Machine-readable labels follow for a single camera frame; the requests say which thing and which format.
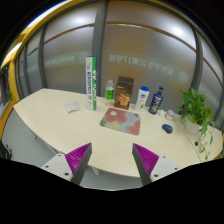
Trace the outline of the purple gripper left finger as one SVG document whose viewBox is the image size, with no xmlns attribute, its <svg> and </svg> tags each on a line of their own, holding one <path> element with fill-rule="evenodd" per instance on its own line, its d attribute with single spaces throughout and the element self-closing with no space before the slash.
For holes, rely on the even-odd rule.
<svg viewBox="0 0 224 224">
<path fill-rule="evenodd" d="M 91 154 L 92 144 L 88 143 L 65 155 L 66 161 L 73 174 L 71 181 L 74 184 L 79 185 L 81 183 Z"/>
</svg>

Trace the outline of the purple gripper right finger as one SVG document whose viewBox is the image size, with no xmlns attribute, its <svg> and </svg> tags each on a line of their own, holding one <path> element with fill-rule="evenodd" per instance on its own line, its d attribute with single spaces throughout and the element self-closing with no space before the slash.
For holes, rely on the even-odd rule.
<svg viewBox="0 0 224 224">
<path fill-rule="evenodd" d="M 150 184 L 152 182 L 150 175 L 159 159 L 159 156 L 138 144 L 133 144 L 132 154 L 142 184 Z"/>
</svg>

